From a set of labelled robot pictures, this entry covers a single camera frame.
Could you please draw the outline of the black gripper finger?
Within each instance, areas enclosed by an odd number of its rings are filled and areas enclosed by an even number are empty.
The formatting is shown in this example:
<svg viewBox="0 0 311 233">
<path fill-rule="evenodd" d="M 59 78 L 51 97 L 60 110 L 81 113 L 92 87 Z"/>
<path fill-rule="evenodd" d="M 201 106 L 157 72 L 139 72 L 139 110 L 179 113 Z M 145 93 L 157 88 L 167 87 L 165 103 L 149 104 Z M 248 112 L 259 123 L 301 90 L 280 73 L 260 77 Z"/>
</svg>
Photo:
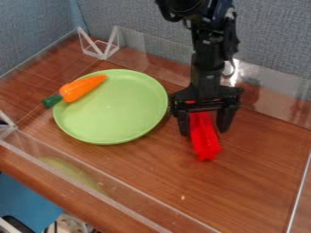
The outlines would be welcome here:
<svg viewBox="0 0 311 233">
<path fill-rule="evenodd" d="M 189 136 L 189 116 L 187 111 L 177 112 L 177 124 L 180 133 L 184 137 Z"/>
<path fill-rule="evenodd" d="M 216 125 L 221 133 L 227 132 L 236 115 L 237 106 L 227 106 L 217 111 Z"/>
</svg>

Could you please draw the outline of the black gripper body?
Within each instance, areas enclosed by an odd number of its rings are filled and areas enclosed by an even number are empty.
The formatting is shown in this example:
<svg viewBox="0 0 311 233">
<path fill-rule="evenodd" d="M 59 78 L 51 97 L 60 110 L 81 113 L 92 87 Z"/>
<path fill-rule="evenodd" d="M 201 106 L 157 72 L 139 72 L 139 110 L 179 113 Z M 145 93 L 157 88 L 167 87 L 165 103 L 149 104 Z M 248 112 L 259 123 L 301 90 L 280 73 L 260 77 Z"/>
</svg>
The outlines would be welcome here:
<svg viewBox="0 0 311 233">
<path fill-rule="evenodd" d="M 169 95 L 169 112 L 175 117 L 181 114 L 216 111 L 217 117 L 233 117 L 240 108 L 241 87 L 224 86 L 221 79 L 225 63 L 208 69 L 191 65 L 188 87 Z"/>
</svg>

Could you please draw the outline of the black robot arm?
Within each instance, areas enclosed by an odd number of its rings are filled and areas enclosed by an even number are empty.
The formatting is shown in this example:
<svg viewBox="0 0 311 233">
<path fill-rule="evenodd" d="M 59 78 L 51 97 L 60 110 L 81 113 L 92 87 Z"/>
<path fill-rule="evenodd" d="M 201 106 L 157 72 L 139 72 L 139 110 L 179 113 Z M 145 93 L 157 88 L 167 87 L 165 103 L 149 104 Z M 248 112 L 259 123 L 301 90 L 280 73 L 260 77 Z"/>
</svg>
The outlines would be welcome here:
<svg viewBox="0 0 311 233">
<path fill-rule="evenodd" d="M 213 111 L 221 132 L 229 129 L 240 107 L 240 87 L 224 86 L 224 65 L 233 62 L 239 39 L 233 0 L 155 0 L 160 14 L 191 31 L 193 53 L 191 82 L 169 96 L 169 112 L 183 136 L 189 135 L 189 116 Z"/>
</svg>

